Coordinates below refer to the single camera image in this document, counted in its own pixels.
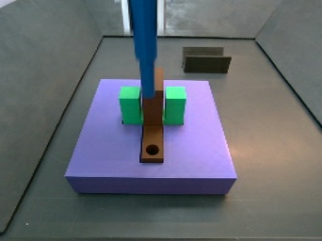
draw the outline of gray floor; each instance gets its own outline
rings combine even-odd
[[[223,46],[228,74],[184,74],[184,46]],[[159,40],[165,79],[205,79],[239,180],[225,197],[77,195],[64,180],[100,78],[137,78],[131,39],[105,39],[4,237],[320,237],[322,135],[253,40]]]

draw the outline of hole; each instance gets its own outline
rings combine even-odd
[[[145,147],[145,152],[149,154],[149,155],[156,155],[159,153],[159,147],[157,145],[148,145]]]

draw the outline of purple platform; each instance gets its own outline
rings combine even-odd
[[[139,162],[141,126],[123,125],[120,87],[139,80],[100,80],[65,178],[78,193],[225,194],[236,173],[207,81],[185,87],[183,126],[164,126],[164,163]]]

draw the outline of green cube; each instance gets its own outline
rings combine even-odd
[[[184,87],[165,88],[165,105],[163,124],[183,125],[184,107],[185,107],[185,89]]]
[[[143,124],[140,111],[140,87],[121,87],[117,99],[123,124]]]

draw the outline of brown wooden block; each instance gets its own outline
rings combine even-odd
[[[163,116],[163,69],[155,70],[155,97],[141,99],[143,125],[161,125]]]
[[[163,126],[143,125],[141,163],[163,163]]]

